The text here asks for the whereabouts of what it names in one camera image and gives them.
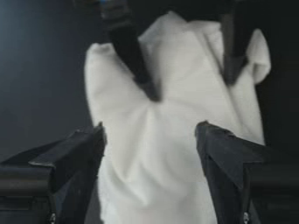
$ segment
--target white cloth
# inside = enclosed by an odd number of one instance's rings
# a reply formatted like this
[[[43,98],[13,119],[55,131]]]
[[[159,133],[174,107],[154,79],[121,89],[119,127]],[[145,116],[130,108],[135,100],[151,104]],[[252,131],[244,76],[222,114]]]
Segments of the white cloth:
[[[106,224],[217,224],[194,131],[205,120],[264,143],[256,83],[270,71],[256,32],[238,84],[221,77],[221,24],[161,17],[141,38],[163,101],[151,102],[114,47],[93,45],[86,64],[89,106],[107,130],[99,193]]]

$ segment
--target white fabric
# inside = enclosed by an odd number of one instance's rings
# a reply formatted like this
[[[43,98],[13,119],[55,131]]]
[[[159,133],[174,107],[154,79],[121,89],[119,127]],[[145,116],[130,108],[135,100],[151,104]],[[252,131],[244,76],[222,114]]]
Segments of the white fabric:
[[[268,42],[256,32],[238,84],[221,77],[221,25],[161,17],[141,38],[163,101],[151,102],[114,47],[89,49],[86,82],[95,125],[107,150],[99,192],[106,224],[217,224],[194,131],[205,120],[264,143],[256,93],[270,71]]]

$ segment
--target metal screw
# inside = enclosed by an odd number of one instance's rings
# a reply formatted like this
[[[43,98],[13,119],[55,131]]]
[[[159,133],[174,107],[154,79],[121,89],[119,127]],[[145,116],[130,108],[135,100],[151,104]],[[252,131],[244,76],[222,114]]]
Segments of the metal screw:
[[[250,222],[250,215],[249,215],[249,213],[245,213],[244,221],[245,221],[245,224],[249,224],[249,222]]]
[[[57,222],[57,213],[51,214],[51,224],[55,224]]]

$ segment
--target black background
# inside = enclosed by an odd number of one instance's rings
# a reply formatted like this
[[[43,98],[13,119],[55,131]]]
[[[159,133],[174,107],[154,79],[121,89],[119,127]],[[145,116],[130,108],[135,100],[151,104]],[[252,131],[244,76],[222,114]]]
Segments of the black background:
[[[187,19],[217,19],[221,0],[130,3],[142,32],[170,9]],[[297,153],[299,35],[290,19],[298,19],[289,10],[280,13],[266,12],[274,72],[258,95],[268,144]],[[106,41],[98,8],[75,8],[71,0],[0,0],[0,160],[91,125],[85,58],[90,45]],[[98,219],[94,197],[87,223]]]

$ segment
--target crumpled cloth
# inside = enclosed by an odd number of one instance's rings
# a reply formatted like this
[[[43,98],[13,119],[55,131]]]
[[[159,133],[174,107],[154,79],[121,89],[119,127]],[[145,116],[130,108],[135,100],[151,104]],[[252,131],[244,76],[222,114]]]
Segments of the crumpled cloth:
[[[265,143],[256,84],[270,72],[268,42],[257,30],[233,87],[221,75],[219,23],[187,23],[170,12],[146,31],[141,44],[162,83],[158,103],[134,83],[111,44],[94,44],[87,53],[90,113],[107,131],[101,217],[106,224],[217,224],[195,127],[207,120],[238,137]]]

